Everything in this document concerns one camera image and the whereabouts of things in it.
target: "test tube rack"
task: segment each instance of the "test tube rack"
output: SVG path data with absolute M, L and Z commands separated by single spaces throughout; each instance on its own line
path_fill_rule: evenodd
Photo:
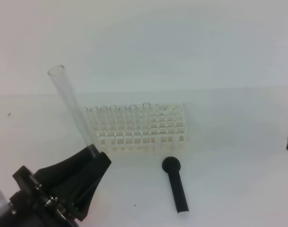
M 187 128 L 182 104 L 85 107 L 89 124 L 107 154 L 176 152 L 185 147 Z

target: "test tube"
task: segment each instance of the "test tube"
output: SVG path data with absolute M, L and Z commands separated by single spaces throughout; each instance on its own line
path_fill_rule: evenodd
M 91 149 L 92 155 L 95 157 L 99 154 L 99 152 L 93 150 L 90 145 L 94 144 L 95 147 L 99 149 L 98 138 L 95 135 L 93 129 L 89 127 L 89 124 L 81 111 L 81 107 L 74 95 L 73 87 L 68 80 L 64 66 L 54 66 L 47 73 L 57 88 L 58 93 L 66 105 L 69 113 L 71 114 L 73 121 L 76 124 L 86 146 Z

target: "black handle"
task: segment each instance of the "black handle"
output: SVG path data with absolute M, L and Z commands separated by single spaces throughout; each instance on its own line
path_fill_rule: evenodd
M 168 176 L 177 212 L 189 211 L 180 174 L 178 172 L 169 173 Z
M 167 157 L 162 163 L 162 168 L 165 172 L 168 173 L 177 212 L 179 213 L 183 211 L 189 211 L 179 174 L 179 170 L 181 169 L 179 160 L 175 157 Z

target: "white wall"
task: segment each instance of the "white wall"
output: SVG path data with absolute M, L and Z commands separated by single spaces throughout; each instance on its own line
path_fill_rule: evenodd
M 0 95 L 288 85 L 288 0 L 0 0 Z

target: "screw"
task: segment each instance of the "screw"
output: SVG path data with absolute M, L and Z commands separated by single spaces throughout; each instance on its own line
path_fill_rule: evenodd
M 51 204 L 51 200 L 48 200 L 48 201 L 45 203 L 45 206 L 47 207 L 49 204 Z

